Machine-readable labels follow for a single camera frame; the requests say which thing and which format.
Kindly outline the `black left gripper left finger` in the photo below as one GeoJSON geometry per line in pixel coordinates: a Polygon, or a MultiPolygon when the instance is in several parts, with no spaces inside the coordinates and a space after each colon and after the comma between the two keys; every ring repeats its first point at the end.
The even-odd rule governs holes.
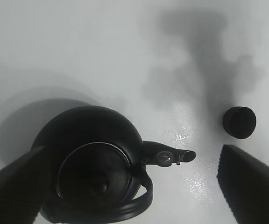
{"type": "Polygon", "coordinates": [[[46,149],[36,147],[0,170],[0,224],[32,224],[46,196],[46,149]]]}

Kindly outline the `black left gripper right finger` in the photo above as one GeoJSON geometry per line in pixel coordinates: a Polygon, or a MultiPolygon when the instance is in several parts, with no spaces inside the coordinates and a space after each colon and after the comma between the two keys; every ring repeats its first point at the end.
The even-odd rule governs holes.
{"type": "Polygon", "coordinates": [[[224,145],[217,179],[239,224],[269,224],[269,166],[234,145],[224,145]]]}

